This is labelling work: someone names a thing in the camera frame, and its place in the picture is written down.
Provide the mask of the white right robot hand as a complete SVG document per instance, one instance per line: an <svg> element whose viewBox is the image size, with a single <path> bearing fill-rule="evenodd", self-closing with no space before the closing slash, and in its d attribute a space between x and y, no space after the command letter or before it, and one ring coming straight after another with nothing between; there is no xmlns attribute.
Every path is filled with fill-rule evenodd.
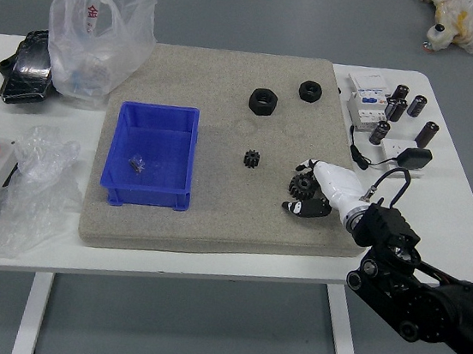
<svg viewBox="0 0 473 354"><path fill-rule="evenodd" d="M297 217L311 219L337 210L344 228L352 231L369 207L356 173L315 159L306 159L296 167L300 172L306 169L308 173L290 181L289 191L296 201L283 202L281 207Z"/></svg>

